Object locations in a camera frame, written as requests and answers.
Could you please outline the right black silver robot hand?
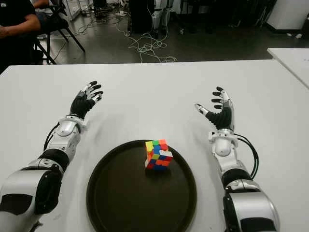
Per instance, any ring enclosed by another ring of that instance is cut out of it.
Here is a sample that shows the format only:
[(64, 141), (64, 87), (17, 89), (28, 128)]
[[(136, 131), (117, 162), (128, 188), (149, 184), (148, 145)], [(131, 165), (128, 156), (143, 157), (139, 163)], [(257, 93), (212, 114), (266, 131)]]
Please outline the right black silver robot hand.
[(212, 99), (211, 102), (215, 104), (215, 109), (221, 110), (220, 112), (212, 112), (198, 103), (195, 104), (195, 109), (208, 121), (210, 121), (217, 130), (227, 129), (234, 131), (234, 105), (227, 91), (221, 87), (217, 87), (216, 91), (214, 91), (212, 94), (216, 98)]

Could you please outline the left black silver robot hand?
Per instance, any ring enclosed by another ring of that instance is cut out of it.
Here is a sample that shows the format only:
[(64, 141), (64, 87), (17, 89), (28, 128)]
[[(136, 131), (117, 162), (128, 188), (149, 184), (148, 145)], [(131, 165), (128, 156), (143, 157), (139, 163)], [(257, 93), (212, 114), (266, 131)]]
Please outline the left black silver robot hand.
[(103, 91), (97, 91), (100, 88), (101, 84), (97, 81), (86, 84), (74, 98), (70, 107), (70, 115), (84, 119), (93, 106), (102, 100)]

